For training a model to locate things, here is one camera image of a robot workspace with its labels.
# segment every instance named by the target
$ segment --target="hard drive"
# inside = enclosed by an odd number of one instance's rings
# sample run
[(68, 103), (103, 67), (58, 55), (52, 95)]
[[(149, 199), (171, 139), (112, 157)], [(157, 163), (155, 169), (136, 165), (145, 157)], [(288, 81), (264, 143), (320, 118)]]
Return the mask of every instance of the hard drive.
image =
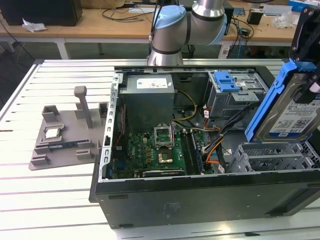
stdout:
[(315, 68), (311, 62), (292, 60), (282, 66), (245, 130), (248, 142), (300, 142), (312, 134), (320, 125), (320, 94), (309, 104), (294, 98)]

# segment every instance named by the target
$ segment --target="green motherboard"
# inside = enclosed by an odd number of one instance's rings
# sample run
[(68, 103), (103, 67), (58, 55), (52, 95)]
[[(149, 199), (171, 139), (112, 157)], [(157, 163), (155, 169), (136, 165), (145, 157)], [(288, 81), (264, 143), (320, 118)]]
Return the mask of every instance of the green motherboard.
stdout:
[[(178, 131), (172, 136), (173, 147), (156, 148), (154, 132), (130, 133), (125, 161), (118, 159), (115, 172), (118, 178), (139, 178), (143, 171), (149, 170), (180, 170), (186, 171), (184, 151), (182, 149), (181, 134)], [(205, 142), (201, 132), (194, 132), (199, 149)], [(158, 132), (157, 142), (170, 140), (168, 132)]]

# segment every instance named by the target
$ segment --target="slotted table surface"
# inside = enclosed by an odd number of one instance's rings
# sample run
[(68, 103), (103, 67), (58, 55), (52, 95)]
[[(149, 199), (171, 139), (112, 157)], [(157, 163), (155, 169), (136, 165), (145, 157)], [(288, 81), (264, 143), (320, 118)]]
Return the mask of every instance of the slotted table surface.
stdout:
[[(254, 63), (267, 66), (273, 75), (283, 64), (279, 59), (193, 59), (184, 63), (199, 66)], [(41, 126), (43, 107), (56, 105), (59, 111), (75, 110), (79, 99), (74, 97), (74, 87), (85, 85), (89, 108), (97, 108), (99, 102), (109, 101), (114, 66), (130, 65), (145, 66), (146, 61), (45, 60), (31, 67), (0, 112), (0, 239), (146, 240), (190, 236), (200, 239), (209, 235), (244, 238), (244, 232), (263, 233), (264, 239), (320, 236), (320, 200), (291, 217), (114, 231), (99, 205), (88, 201), (93, 163), (30, 171), (28, 164)]]

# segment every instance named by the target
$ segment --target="floor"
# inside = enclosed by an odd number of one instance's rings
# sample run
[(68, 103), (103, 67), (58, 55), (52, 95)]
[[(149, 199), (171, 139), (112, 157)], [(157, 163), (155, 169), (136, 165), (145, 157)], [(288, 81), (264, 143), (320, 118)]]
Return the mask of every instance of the floor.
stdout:
[[(57, 45), (54, 43), (22, 43), (35, 59), (60, 59)], [(99, 55), (97, 43), (68, 43), (67, 49), (72, 59), (145, 59), (148, 55), (147, 44), (102, 44), (104, 55)], [(193, 58), (214, 59), (219, 55), (220, 46), (195, 46)], [(230, 58), (237, 58), (238, 50), (234, 48)], [(14, 92), (33, 59), (26, 54), (19, 44), (15, 44), (15, 53), (4, 51), (0, 44), (0, 109)]]

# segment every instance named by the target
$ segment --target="wooden desk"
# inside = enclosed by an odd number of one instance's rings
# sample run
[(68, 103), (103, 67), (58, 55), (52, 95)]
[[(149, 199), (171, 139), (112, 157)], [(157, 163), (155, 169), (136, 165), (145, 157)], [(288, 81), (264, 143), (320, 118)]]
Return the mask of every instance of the wooden desk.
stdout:
[[(235, 8), (248, 10), (249, 4), (245, 2), (230, 1)], [(140, 13), (115, 13), (113, 18), (125, 18)], [(151, 21), (153, 14), (146, 15)], [(104, 18), (99, 9), (83, 9), (82, 18), (77, 26), (47, 26), (48, 30), (35, 33), (28, 32), (21, 26), (7, 26), (7, 29), (20, 42), (53, 42), (56, 43), (62, 59), (69, 59), (65, 43), (148, 43), (151, 22), (145, 16), (138, 22), (118, 22)], [(238, 16), (238, 19), (247, 21), (247, 16)], [(294, 28), (276, 29), (272, 21), (274, 17), (263, 16), (259, 25), (253, 25), (254, 35), (249, 40), (251, 46), (290, 46), (293, 39)], [(240, 27), (249, 28), (244, 23)], [(237, 30), (234, 25), (230, 26), (228, 35), (221, 41), (219, 58), (226, 58), (230, 46), (237, 38)], [(0, 41), (12, 43), (13, 39), (0, 26)]]

